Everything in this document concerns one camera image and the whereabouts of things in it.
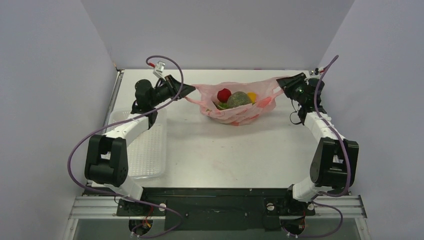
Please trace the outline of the pink printed plastic bag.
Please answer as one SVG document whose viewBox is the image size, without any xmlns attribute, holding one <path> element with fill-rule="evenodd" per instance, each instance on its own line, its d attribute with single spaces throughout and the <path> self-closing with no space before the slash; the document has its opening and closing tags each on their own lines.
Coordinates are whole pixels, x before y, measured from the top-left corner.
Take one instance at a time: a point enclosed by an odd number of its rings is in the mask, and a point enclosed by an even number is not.
<svg viewBox="0 0 424 240">
<path fill-rule="evenodd" d="M 260 116 L 275 109 L 276 98 L 284 92 L 279 87 L 278 77 L 249 83 L 222 82 L 219 84 L 195 84 L 194 87 L 200 93 L 200 99 L 196 100 L 188 96 L 185 99 L 199 106 L 200 113 L 210 119 L 226 125 L 248 125 Z M 226 110 L 219 110 L 215 106 L 218 103 L 217 93 L 221 89 L 229 89 L 231 93 L 253 92 L 257 94 L 256 102 Z"/>
</svg>

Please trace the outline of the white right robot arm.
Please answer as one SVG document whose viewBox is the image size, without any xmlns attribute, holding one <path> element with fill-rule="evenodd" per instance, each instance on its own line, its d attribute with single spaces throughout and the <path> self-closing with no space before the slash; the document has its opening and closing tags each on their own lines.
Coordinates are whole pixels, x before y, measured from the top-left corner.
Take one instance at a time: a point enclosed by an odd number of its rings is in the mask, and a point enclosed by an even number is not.
<svg viewBox="0 0 424 240">
<path fill-rule="evenodd" d="M 331 117 L 322 106 L 324 82 L 304 73 L 277 79 L 284 94 L 296 101 L 297 115 L 317 141 L 309 176 L 291 186 L 292 194 L 282 199 L 283 209 L 296 213 L 302 202 L 310 202 L 319 195 L 341 197 L 355 181 L 359 144 L 342 136 L 331 123 Z"/>
</svg>

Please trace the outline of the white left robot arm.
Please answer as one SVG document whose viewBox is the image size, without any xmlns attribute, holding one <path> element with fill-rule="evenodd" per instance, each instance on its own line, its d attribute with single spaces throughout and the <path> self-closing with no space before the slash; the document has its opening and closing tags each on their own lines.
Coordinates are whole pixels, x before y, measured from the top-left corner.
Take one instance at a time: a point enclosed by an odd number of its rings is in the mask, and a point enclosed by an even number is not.
<svg viewBox="0 0 424 240">
<path fill-rule="evenodd" d="M 136 215 L 149 209 L 149 201 L 142 197 L 143 188 L 129 176 L 128 147 L 141 134 L 150 130 L 158 117 L 158 105 L 166 100 L 177 101 L 195 91 L 193 85 L 176 80 L 172 75 L 159 77 L 153 86 L 147 79 L 136 82 L 135 101 L 127 119 L 112 124 L 112 130 L 89 138 L 84 175 L 130 201 L 129 208 Z"/>
</svg>

